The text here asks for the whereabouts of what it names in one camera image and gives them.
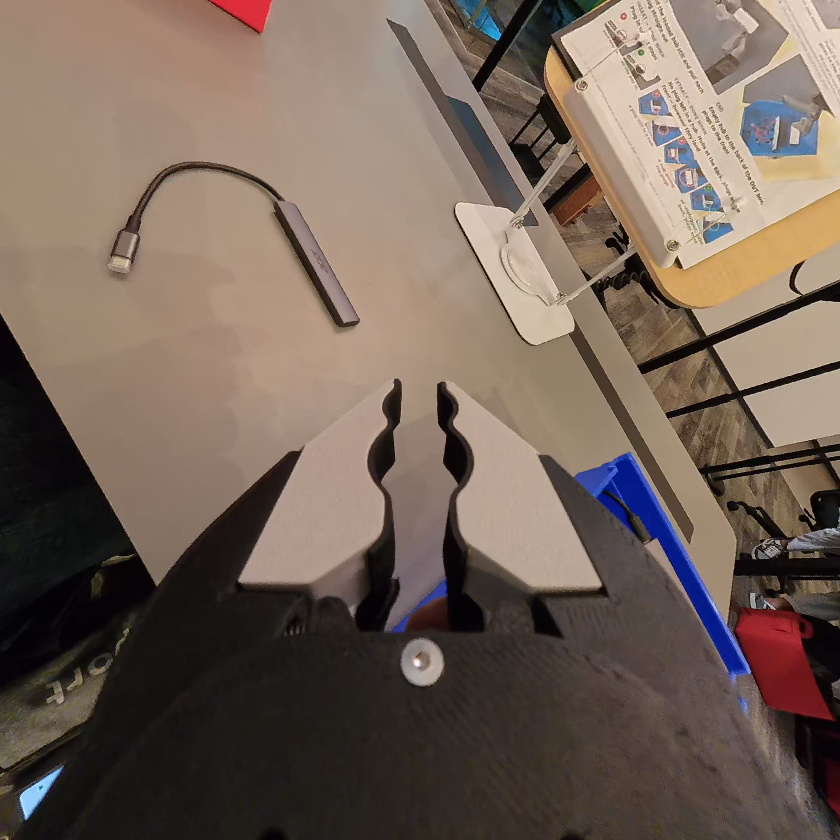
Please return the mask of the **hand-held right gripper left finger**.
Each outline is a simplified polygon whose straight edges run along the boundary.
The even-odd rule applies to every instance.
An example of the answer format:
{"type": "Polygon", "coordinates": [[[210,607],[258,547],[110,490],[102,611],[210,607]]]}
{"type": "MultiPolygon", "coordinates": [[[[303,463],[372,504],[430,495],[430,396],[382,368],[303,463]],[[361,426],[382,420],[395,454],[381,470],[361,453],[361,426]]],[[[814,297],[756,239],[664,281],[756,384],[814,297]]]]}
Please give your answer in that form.
{"type": "Polygon", "coordinates": [[[360,630],[384,629],[400,592],[383,480],[396,462],[402,397],[400,380],[387,381],[302,448],[239,574],[242,588],[334,598],[360,630]]]}

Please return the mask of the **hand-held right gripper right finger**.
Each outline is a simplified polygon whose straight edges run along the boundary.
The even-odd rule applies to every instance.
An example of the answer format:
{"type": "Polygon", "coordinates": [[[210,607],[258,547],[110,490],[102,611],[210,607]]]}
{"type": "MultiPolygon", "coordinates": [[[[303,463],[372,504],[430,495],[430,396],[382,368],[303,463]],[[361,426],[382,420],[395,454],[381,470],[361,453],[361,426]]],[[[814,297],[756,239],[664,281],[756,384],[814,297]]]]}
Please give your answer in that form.
{"type": "Polygon", "coordinates": [[[453,382],[437,385],[448,502],[449,628],[541,632],[547,601],[603,592],[595,564],[536,448],[453,382]]]}

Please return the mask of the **blue plastic bin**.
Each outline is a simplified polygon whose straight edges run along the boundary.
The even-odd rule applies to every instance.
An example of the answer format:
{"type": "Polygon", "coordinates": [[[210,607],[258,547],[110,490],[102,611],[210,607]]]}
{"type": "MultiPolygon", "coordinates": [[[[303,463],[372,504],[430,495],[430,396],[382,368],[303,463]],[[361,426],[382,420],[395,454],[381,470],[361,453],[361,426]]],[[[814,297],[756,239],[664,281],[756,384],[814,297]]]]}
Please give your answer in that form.
{"type": "Polygon", "coordinates": [[[429,631],[432,641],[441,643],[446,658],[456,648],[488,660],[490,651],[505,650],[503,659],[521,661],[520,670],[529,674],[549,670],[548,651],[555,657],[587,659],[596,665],[641,681],[658,693],[721,690],[723,676],[749,673],[740,647],[721,618],[706,586],[695,571],[681,543],[664,519],[634,459],[616,460],[633,472],[627,476],[614,465],[587,470],[580,482],[549,456],[539,457],[542,471],[553,494],[571,520],[572,533],[581,541],[601,577],[601,587],[591,593],[562,593],[524,597],[502,603],[512,608],[510,618],[500,612],[478,618],[480,609],[465,593],[447,583],[448,614],[462,628],[473,623],[468,633],[429,631]],[[619,499],[629,493],[629,510],[651,513],[648,522],[661,529],[665,546],[676,549],[677,565],[666,568],[617,517],[615,501],[604,504],[604,494],[590,492],[595,478],[612,470],[620,479],[619,499]],[[467,612],[458,603],[466,604],[467,612]]]}

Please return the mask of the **slim grey usb-c hub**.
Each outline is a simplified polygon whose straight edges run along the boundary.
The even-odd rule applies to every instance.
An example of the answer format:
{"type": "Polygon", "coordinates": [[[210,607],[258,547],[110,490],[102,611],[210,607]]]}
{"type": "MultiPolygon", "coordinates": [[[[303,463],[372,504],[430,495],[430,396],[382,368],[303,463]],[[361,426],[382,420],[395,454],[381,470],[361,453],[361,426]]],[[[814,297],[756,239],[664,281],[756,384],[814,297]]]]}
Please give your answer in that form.
{"type": "Polygon", "coordinates": [[[323,254],[299,207],[287,201],[268,182],[228,164],[183,161],[171,164],[159,171],[140,195],[126,224],[114,240],[108,259],[108,270],[111,273],[127,275],[131,272],[140,246],[140,228],[148,205],[167,180],[186,172],[217,172],[230,175],[258,187],[267,194],[272,199],[272,210],[282,232],[292,246],[333,323],[342,329],[352,328],[360,323],[360,317],[353,303],[323,254]]]}

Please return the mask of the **red plastic bin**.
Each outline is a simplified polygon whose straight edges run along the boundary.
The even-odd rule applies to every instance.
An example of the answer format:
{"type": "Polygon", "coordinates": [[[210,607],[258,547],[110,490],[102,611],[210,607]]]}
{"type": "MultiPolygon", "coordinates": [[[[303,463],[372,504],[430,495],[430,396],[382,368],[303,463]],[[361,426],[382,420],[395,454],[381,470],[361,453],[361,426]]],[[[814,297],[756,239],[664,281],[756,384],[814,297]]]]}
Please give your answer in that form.
{"type": "Polygon", "coordinates": [[[272,6],[271,0],[213,0],[210,3],[260,35],[265,30],[272,6]]]}

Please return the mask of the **person's right hand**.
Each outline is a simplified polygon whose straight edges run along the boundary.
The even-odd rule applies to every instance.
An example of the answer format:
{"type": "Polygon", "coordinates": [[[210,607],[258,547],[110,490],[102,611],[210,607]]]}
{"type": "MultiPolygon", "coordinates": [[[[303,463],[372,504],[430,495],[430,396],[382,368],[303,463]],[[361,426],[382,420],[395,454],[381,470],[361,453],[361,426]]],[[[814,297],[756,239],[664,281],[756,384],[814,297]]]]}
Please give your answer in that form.
{"type": "Polygon", "coordinates": [[[425,632],[449,632],[448,598],[441,596],[418,606],[406,619],[404,632],[420,634],[425,632]]]}

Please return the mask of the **document stand with wooden board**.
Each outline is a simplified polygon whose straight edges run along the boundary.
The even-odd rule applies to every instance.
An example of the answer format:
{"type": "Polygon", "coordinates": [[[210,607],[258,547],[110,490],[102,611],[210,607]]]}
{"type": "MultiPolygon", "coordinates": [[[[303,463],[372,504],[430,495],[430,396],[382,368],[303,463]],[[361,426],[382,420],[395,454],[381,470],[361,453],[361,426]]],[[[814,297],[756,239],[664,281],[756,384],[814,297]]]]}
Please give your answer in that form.
{"type": "Polygon", "coordinates": [[[566,100],[575,92],[575,81],[555,47],[556,35],[545,61],[543,79],[548,96],[570,132],[570,141],[561,146],[557,158],[542,175],[531,195],[514,211],[471,203],[460,203],[455,207],[465,236],[515,327],[528,343],[541,344],[571,333],[574,330],[570,310],[572,300],[586,288],[622,268],[634,256],[641,259],[665,299],[689,309],[711,308],[759,286],[782,269],[801,263],[838,242],[839,203],[836,193],[692,268],[681,269],[678,265],[664,267],[656,263],[639,237],[635,215],[627,211],[613,181],[602,168],[599,150],[591,142],[584,121],[569,111],[566,100]],[[539,201],[553,174],[572,153],[580,154],[584,163],[590,166],[629,243],[625,254],[583,287],[563,291],[563,282],[552,277],[539,256],[525,227],[525,217],[539,201]]]}

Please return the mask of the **red bag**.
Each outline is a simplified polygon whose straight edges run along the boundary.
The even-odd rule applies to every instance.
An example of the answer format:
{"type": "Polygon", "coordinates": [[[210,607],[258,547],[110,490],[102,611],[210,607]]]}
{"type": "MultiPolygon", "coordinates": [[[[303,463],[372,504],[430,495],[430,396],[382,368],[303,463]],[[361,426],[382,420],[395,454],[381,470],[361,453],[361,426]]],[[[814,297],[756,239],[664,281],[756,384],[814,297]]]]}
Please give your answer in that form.
{"type": "Polygon", "coordinates": [[[743,607],[734,633],[767,707],[814,720],[836,719],[803,646],[813,637],[808,620],[796,612],[743,607]]]}

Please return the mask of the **grey printed bag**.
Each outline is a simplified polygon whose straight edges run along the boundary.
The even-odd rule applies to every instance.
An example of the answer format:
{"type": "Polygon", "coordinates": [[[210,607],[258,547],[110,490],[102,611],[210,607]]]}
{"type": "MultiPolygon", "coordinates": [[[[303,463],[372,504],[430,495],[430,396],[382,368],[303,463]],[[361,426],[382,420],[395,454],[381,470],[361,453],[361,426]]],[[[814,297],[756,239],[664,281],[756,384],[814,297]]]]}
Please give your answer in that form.
{"type": "Polygon", "coordinates": [[[136,554],[114,555],[2,619],[1,768],[82,727],[155,584],[136,554]]]}

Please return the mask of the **phone with lit screen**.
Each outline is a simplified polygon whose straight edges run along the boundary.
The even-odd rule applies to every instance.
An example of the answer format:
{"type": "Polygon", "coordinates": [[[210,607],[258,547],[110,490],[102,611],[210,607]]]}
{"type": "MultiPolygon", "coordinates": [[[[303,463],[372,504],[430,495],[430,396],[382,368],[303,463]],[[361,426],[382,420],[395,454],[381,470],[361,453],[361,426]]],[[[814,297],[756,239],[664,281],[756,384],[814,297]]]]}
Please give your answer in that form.
{"type": "Polygon", "coordinates": [[[38,778],[35,782],[24,788],[17,796],[17,802],[23,817],[23,820],[28,820],[39,804],[47,796],[49,789],[54,782],[60,777],[65,765],[60,764],[52,771],[38,778]]]}

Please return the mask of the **black floor stand pole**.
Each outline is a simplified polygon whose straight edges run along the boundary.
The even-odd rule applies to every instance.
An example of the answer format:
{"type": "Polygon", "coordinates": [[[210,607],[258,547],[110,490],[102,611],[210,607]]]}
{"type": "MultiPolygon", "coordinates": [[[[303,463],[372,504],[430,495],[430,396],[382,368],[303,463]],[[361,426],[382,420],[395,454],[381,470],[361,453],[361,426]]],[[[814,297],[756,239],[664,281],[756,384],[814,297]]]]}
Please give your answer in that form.
{"type": "Polygon", "coordinates": [[[507,26],[501,31],[499,39],[490,50],[472,79],[472,85],[477,92],[482,91],[493,72],[498,68],[502,58],[519,37],[521,31],[529,22],[531,16],[540,6],[541,1],[521,1],[507,26]]]}

